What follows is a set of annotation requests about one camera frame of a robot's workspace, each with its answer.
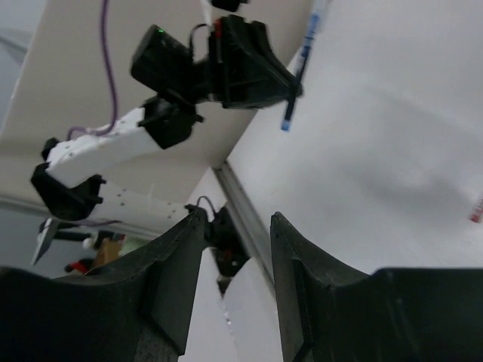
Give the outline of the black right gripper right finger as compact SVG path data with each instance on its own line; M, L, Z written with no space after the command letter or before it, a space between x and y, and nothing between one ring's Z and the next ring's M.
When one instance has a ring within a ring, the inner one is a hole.
M272 268L286 361L480 361L479 268L368 275L317 247L281 213Z

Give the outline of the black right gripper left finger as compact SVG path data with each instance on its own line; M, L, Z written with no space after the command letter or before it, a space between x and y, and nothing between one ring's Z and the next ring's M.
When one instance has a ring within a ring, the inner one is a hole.
M86 275L1 270L3 361L176 361L186 351L207 215Z

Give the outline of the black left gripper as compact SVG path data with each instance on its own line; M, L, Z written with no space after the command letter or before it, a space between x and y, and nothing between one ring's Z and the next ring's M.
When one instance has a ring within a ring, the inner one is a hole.
M212 93L225 109L262 109L291 95L295 76L272 51L264 23L220 17L208 41Z

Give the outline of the blue refill pen clear cap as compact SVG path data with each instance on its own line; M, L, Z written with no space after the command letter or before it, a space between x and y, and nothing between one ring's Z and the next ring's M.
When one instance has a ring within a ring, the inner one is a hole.
M291 128L291 119L294 115L297 98L302 91L302 80L306 71L307 63L309 62L309 56L312 50L312 46L318 31L322 27L330 3L331 1L329 0L317 0L313 2L306 34L303 39L300 54L297 58L295 79L291 85L291 93L287 98L288 104L285 110L285 115L281 122L281 129L283 131L289 131Z

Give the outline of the red gel pen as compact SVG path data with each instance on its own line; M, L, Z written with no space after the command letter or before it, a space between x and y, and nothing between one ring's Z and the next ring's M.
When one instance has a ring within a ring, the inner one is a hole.
M469 214L469 220L474 223L482 223L483 216L483 197L480 196L479 199L474 203L471 213Z

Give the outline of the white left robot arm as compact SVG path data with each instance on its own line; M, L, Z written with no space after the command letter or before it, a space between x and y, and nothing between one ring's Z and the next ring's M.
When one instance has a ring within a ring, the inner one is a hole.
M92 130L73 140L51 138L31 183L52 217L64 222L123 222L144 230L170 228L184 207L132 192L105 179L112 166L186 141L202 121L199 103L226 109L294 105L301 76L289 72L269 45L266 26L228 15L214 21L208 54L193 59L159 26L143 36L131 61L131 76L154 96L114 123L108 133Z

